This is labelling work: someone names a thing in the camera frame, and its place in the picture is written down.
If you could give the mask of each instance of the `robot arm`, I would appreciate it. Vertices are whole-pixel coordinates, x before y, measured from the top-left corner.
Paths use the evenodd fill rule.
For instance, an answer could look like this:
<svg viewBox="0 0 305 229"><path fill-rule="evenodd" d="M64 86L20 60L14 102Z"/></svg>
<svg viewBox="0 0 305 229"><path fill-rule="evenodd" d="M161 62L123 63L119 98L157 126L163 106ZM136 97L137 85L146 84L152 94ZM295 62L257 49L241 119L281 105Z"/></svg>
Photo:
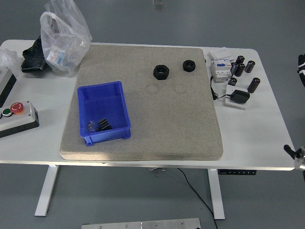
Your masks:
<svg viewBox="0 0 305 229"><path fill-rule="evenodd" d="M305 181L305 149L302 146L297 151L293 151L289 145L284 146L284 150L295 161L295 168L303 170L303 176Z"/></svg>
<svg viewBox="0 0 305 229"><path fill-rule="evenodd" d="M299 55L299 70L297 71L300 75L300 79L305 87L305 54ZM289 145L284 146L284 150L291 158L295 161L295 168L303 171L305 181L305 149L302 146L297 151L293 151Z"/></svg>
<svg viewBox="0 0 305 229"><path fill-rule="evenodd" d="M305 54L299 55L299 70L297 72L300 74L301 81L305 87Z"/></svg>

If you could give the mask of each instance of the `power adapter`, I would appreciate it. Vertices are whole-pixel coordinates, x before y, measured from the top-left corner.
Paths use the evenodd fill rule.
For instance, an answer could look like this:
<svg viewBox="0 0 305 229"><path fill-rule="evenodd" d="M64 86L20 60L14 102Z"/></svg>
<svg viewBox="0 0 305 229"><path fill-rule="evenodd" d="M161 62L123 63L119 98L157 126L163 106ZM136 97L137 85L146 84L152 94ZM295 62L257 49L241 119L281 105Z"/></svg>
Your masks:
<svg viewBox="0 0 305 229"><path fill-rule="evenodd" d="M250 98L250 93L240 90L233 91L233 93L230 96L230 100L238 104L245 104L249 98Z"/></svg>

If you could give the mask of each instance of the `black capacitor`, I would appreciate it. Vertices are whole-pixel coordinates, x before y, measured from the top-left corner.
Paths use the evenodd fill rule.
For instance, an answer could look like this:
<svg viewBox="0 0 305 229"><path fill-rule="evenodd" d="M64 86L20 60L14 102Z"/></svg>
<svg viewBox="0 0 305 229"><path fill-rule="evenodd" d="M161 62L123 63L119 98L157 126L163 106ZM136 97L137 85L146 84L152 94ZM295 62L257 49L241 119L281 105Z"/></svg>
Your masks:
<svg viewBox="0 0 305 229"><path fill-rule="evenodd" d="M246 66L243 63L239 63L237 65L237 70L235 71L235 75L238 76L238 77L241 76L243 74L243 71L244 71L245 67Z"/></svg>
<svg viewBox="0 0 305 229"><path fill-rule="evenodd" d="M253 78L252 82L250 83L250 85L247 89L248 92L249 93L255 92L255 90L257 89L260 82L261 82L261 80L259 78Z"/></svg>
<svg viewBox="0 0 305 229"><path fill-rule="evenodd" d="M234 77L231 77L231 79L230 79L229 82L228 82L228 85L235 86L236 83L237 83L237 79L234 78Z"/></svg>
<svg viewBox="0 0 305 229"><path fill-rule="evenodd" d="M236 72L236 69L237 69L237 64L235 62L232 62L231 63L231 75L234 75L234 73Z"/></svg>
<svg viewBox="0 0 305 229"><path fill-rule="evenodd" d="M254 68L255 62L254 61L249 61L246 68L244 69L244 71L246 73L250 73L252 72L252 69Z"/></svg>
<svg viewBox="0 0 305 229"><path fill-rule="evenodd" d="M244 62L244 56L238 56L235 63L239 64L239 63L243 63Z"/></svg>

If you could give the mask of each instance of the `black cable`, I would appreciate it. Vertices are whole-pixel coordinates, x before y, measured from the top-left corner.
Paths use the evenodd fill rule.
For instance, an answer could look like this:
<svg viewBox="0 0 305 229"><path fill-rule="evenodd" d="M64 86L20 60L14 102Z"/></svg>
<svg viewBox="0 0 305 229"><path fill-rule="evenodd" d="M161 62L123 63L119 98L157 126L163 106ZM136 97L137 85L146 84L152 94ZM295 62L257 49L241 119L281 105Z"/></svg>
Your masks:
<svg viewBox="0 0 305 229"><path fill-rule="evenodd" d="M213 76L211 76L211 80L210 80L210 87L211 87L211 92L212 92L213 100L220 99L222 97L225 97L226 95L227 96L231 96L230 94L225 94L225 95L223 95L221 97L218 97L218 94L216 92L214 92L214 90L212 88L212 79L213 79Z"/></svg>
<svg viewBox="0 0 305 229"><path fill-rule="evenodd" d="M180 168L177 168L177 169L179 169L180 172L183 173L186 182L189 184L189 186L192 188L192 190L196 193L196 195L198 196L198 198L199 198L199 199L206 205L206 207L209 209L210 213L212 214L212 217L213 217L213 220L214 220L214 224L215 224L216 228L218 229L217 224L216 224L216 220L214 219L214 213L212 212L212 210L209 208L209 206L206 204L206 202L201 198L201 196L196 192L196 190L192 187L192 185L190 184L190 182L187 180L187 177L186 177L185 173L184 173Z"/></svg>

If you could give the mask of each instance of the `green button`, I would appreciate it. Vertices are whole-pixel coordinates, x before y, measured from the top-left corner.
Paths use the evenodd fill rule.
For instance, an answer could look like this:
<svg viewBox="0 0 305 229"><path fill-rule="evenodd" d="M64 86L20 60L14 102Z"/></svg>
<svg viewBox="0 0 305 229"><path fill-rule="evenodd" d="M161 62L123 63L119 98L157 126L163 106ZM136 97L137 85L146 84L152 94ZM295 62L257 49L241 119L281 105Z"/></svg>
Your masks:
<svg viewBox="0 0 305 229"><path fill-rule="evenodd" d="M4 111L2 111L2 113L3 113L4 115L9 115L9 114L10 114L10 109L9 109L9 108L6 108L6 109L4 109Z"/></svg>

